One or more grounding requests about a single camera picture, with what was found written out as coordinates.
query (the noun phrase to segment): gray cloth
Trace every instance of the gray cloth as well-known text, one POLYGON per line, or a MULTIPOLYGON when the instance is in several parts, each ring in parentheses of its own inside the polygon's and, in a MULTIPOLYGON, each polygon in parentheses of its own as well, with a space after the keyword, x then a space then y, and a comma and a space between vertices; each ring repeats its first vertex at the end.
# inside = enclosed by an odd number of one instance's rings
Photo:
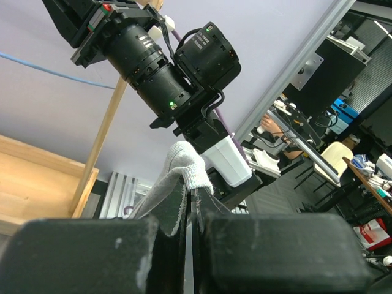
POLYGON ((173 191, 180 176, 184 178, 186 190, 206 188, 211 194, 214 193, 204 160, 190 143, 180 141, 169 149, 158 180, 146 197, 136 204, 129 218, 139 219, 148 214, 173 191))

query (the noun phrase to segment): black cable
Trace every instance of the black cable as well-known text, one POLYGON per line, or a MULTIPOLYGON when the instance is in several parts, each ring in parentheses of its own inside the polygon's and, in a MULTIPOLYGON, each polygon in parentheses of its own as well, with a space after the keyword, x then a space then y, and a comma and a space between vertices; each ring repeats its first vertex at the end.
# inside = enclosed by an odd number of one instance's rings
POLYGON ((217 91, 217 92, 220 94, 220 99, 219 99, 218 102, 215 102, 215 103, 209 105, 208 107, 205 107, 205 106, 204 106, 204 107, 202 108, 202 114, 203 114, 204 118, 208 118, 209 115, 211 114, 211 112, 212 112, 215 108, 221 106, 222 103, 223 103, 224 100, 225 100, 225 94, 223 93, 222 90, 215 89, 215 91, 217 91))
POLYGON ((330 120, 330 124, 328 125, 328 126, 325 126, 325 125, 323 125, 323 124, 320 124, 320 123, 318 123, 317 121, 315 122, 315 125, 316 126, 318 126, 318 127, 324 127, 324 128, 329 128, 329 127, 333 127, 333 126, 335 126, 336 124, 337 124, 337 121, 338 121, 338 117, 337 117, 337 114, 336 113, 334 113, 333 114, 334 116, 335 116, 335 122, 332 122, 332 119, 331 119, 331 116, 330 115, 328 115, 328 119, 330 120))
POLYGON ((187 33, 184 35, 184 37, 181 39, 181 41, 179 42, 179 44, 178 44, 178 46, 177 46, 177 50, 180 49, 180 48, 184 45, 186 39, 187 39, 190 35, 196 34, 196 33, 199 32, 199 30, 201 30, 201 29, 202 29, 202 28, 193 29, 193 30, 187 32, 187 33))
POLYGON ((286 114, 286 112, 283 112, 283 113, 284 113, 284 115, 286 116, 286 118, 287 118, 287 120, 288 120, 288 123, 290 124, 290 126, 288 127, 288 130, 286 130, 286 132, 288 132, 289 130, 291 130, 291 129, 293 128, 292 121, 290 120, 290 118, 288 117, 288 115, 286 114))
POLYGON ((174 59, 174 51, 173 51, 172 46, 170 45, 169 31, 167 29, 167 26, 166 26, 164 21, 162 21, 160 19, 158 19, 157 21, 158 21, 158 23, 160 25, 160 29, 162 30, 162 35, 164 37, 164 41, 166 43, 166 46, 169 49, 170 57, 173 60, 173 62, 176 64, 176 61, 174 59))

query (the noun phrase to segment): wooden shelf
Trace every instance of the wooden shelf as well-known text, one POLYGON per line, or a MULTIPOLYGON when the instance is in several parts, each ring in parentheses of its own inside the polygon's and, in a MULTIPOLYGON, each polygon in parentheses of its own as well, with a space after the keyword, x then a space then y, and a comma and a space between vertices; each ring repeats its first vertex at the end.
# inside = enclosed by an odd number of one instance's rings
POLYGON ((80 217, 94 184, 94 168, 70 212, 85 165, 0 136, 0 234, 12 235, 39 218, 80 217))

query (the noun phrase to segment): desk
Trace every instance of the desk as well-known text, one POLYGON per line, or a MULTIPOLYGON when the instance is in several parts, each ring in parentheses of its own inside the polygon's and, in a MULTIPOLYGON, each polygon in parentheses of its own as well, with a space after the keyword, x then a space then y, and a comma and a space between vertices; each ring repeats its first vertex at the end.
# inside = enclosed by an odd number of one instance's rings
POLYGON ((347 164, 349 169, 355 174, 355 176, 363 183, 368 191, 370 191, 373 196, 377 199, 377 201, 385 208, 385 210, 392 215, 392 207, 386 202, 384 198, 382 198, 377 191, 369 184, 368 179, 360 173, 351 163, 350 160, 343 157, 344 162, 347 164))

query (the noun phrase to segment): floor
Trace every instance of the floor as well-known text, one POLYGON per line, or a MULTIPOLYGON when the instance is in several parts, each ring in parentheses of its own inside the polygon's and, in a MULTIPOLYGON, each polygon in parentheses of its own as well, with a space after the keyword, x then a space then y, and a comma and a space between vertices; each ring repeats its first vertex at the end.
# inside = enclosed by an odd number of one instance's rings
POLYGON ((249 212, 252 213, 297 213, 296 209, 302 207, 302 202, 314 204, 325 196, 332 187, 325 185, 316 193, 313 190, 322 183, 321 177, 312 175, 296 190, 293 188, 307 173, 296 179, 301 172, 312 165, 310 160, 305 161, 296 169, 279 178, 269 186, 261 188, 246 199, 249 212))

